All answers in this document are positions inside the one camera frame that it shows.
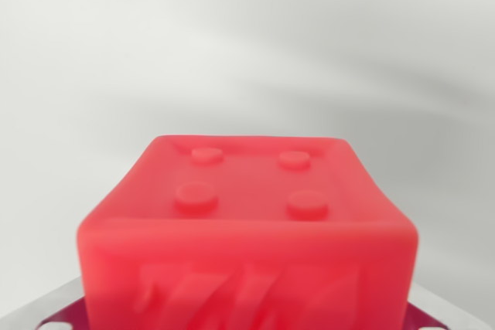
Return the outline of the black-padded metal gripper left finger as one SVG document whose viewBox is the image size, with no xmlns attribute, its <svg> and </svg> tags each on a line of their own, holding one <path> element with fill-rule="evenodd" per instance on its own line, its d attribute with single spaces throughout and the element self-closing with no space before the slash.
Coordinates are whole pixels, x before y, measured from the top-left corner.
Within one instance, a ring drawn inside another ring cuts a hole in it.
<svg viewBox="0 0 495 330">
<path fill-rule="evenodd" d="M 6 329 L 37 329 L 42 320 L 73 304 L 84 296 L 81 278 L 23 305 L 5 316 Z"/>
</svg>

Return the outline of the black-padded metal gripper right finger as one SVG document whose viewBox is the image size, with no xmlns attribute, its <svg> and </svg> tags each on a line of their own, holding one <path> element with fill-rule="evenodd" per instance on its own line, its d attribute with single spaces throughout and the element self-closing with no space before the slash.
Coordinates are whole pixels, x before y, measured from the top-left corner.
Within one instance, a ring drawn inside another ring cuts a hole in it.
<svg viewBox="0 0 495 330">
<path fill-rule="evenodd" d="M 488 324 L 430 291 L 411 291 L 406 329 L 488 329 Z"/>
</svg>

